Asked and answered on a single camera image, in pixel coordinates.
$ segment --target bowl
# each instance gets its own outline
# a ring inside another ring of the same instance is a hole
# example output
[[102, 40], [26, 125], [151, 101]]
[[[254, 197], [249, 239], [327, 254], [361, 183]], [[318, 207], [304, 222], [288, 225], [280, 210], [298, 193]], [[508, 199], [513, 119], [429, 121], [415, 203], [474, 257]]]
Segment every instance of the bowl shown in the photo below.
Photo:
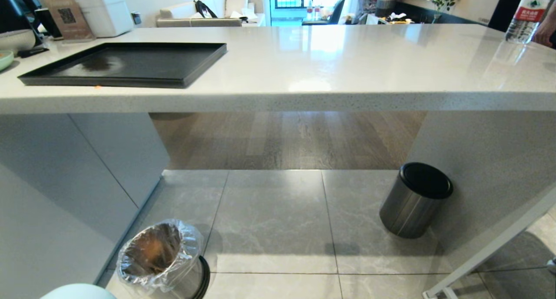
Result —
[[0, 71], [7, 68], [13, 62], [13, 52], [0, 50]]
[[21, 50], [29, 50], [35, 44], [33, 30], [13, 30], [0, 33], [0, 50], [10, 50], [17, 53]]

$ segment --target floor tile grout line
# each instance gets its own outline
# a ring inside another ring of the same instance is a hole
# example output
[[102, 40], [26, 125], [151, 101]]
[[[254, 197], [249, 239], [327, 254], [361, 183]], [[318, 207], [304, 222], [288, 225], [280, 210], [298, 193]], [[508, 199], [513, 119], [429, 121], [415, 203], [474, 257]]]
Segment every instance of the floor tile grout line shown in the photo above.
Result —
[[336, 255], [336, 246], [334, 244], [334, 233], [332, 233], [332, 220], [330, 219], [330, 209], [328, 208], [328, 199], [326, 198], [326, 186], [324, 186], [324, 174], [320, 170], [320, 179], [322, 181], [322, 192], [324, 193], [324, 203], [326, 205], [326, 215], [328, 216], [328, 226], [330, 226], [330, 238], [332, 238], [332, 251], [334, 251], [334, 260], [336, 262], [336, 274], [338, 275], [338, 285], [340, 286], [340, 295], [344, 299], [342, 291], [342, 282], [340, 281], [340, 268], [338, 267], [338, 256]]
[[497, 273], [497, 272], [514, 272], [514, 271], [526, 271], [529, 269], [546, 269], [546, 266], [539, 267], [527, 267], [521, 269], [493, 269], [492, 271], [475, 271], [475, 273]]
[[402, 273], [402, 274], [366, 274], [366, 273], [291, 273], [291, 272], [211, 272], [217, 274], [276, 274], [276, 275], [354, 275], [354, 276], [412, 276], [412, 275], [450, 275], [450, 273]]
[[550, 214], [550, 210], [548, 210], [548, 212], [546, 212], [546, 214], [548, 214], [548, 216], [550, 216], [550, 218], [552, 219], [552, 221], [556, 222], [556, 217], [552, 216], [552, 214]]
[[224, 186], [222, 187], [222, 193], [220, 194], [220, 200], [218, 200], [218, 206], [216, 206], [216, 212], [214, 213], [214, 218], [212, 219], [212, 225], [210, 226], [210, 232], [208, 232], [207, 242], [205, 243], [205, 247], [203, 248], [203, 256], [207, 248], [209, 247], [209, 240], [210, 235], [212, 234], [212, 230], [214, 229], [214, 223], [216, 222], [216, 217], [218, 216], [218, 209], [220, 209], [220, 204], [222, 203], [222, 198], [224, 197], [224, 190], [226, 189], [226, 185], [228, 184], [228, 178], [230, 177], [230, 171], [228, 170], [228, 174], [226, 174], [226, 181], [224, 182]]
[[488, 295], [490, 296], [490, 299], [494, 299], [494, 295], [490, 292], [490, 289], [488, 289], [487, 283], [483, 279], [483, 276], [481, 276], [481, 273], [477, 273], [477, 275], [479, 276], [479, 279], [481, 279], [481, 282], [483, 283], [483, 286], [485, 287], [486, 291], [488, 292]]

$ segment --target white quartz countertop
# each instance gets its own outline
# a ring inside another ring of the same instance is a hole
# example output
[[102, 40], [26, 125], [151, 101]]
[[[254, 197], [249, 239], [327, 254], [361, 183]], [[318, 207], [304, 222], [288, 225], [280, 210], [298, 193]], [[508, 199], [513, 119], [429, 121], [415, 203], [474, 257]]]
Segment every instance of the white quartz countertop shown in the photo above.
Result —
[[[104, 42], [225, 42], [228, 53], [187, 89], [17, 78]], [[556, 110], [556, 50], [474, 24], [140, 28], [48, 48], [0, 73], [0, 113]]]

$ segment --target black serving tray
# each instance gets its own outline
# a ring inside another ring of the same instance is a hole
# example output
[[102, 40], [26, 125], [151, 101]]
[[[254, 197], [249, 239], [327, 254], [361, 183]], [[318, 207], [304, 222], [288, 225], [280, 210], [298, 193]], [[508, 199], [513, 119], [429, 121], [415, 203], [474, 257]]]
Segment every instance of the black serving tray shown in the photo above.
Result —
[[104, 43], [18, 77], [25, 85], [186, 88], [225, 43]]

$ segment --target qr code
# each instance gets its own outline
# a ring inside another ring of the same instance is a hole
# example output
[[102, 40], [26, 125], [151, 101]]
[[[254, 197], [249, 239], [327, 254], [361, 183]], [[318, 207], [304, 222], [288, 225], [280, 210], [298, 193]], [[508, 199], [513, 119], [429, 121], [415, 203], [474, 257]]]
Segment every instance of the qr code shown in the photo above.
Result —
[[62, 20], [63, 20], [64, 24], [76, 23], [75, 17], [73, 16], [73, 13], [71, 12], [71, 8], [58, 9], [58, 12], [60, 13], [60, 16], [62, 17]]

